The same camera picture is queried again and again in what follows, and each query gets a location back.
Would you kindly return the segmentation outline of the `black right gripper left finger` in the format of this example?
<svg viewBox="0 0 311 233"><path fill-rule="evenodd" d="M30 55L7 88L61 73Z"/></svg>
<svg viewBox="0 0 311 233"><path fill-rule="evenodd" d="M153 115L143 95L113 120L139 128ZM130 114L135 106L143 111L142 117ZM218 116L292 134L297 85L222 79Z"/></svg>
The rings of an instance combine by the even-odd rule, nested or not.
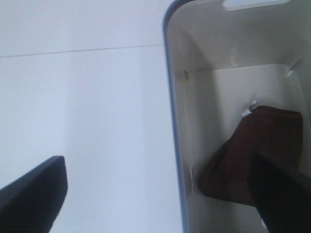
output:
<svg viewBox="0 0 311 233"><path fill-rule="evenodd" d="M64 156L53 156L0 190L2 233L48 233L68 191Z"/></svg>

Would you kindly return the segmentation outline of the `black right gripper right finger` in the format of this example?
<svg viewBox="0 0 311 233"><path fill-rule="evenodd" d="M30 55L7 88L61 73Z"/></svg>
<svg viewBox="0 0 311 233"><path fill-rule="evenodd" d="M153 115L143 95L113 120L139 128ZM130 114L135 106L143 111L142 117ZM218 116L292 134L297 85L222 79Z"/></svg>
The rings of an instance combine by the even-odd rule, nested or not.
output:
<svg viewBox="0 0 311 233"><path fill-rule="evenodd" d="M311 179L276 157L254 152L248 189L270 233L311 231Z"/></svg>

